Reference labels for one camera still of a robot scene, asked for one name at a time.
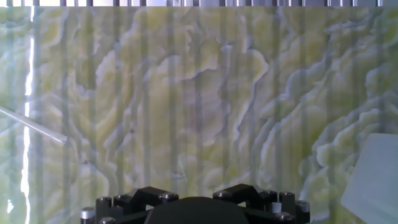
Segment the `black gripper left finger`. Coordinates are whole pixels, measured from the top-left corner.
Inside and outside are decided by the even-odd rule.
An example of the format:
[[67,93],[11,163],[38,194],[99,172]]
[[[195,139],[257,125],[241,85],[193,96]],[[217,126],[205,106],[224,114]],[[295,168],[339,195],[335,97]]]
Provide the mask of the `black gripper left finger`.
[[179,199],[179,195],[155,187],[133,189],[128,194],[103,196],[95,205],[80,212],[81,224],[144,223],[149,215],[147,206],[156,207]]

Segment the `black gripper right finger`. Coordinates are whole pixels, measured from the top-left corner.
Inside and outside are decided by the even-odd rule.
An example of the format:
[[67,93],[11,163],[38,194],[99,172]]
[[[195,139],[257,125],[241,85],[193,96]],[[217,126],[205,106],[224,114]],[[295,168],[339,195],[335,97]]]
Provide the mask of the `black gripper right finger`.
[[235,204],[249,224],[309,224],[310,203],[292,192],[238,184],[213,193],[215,200]]

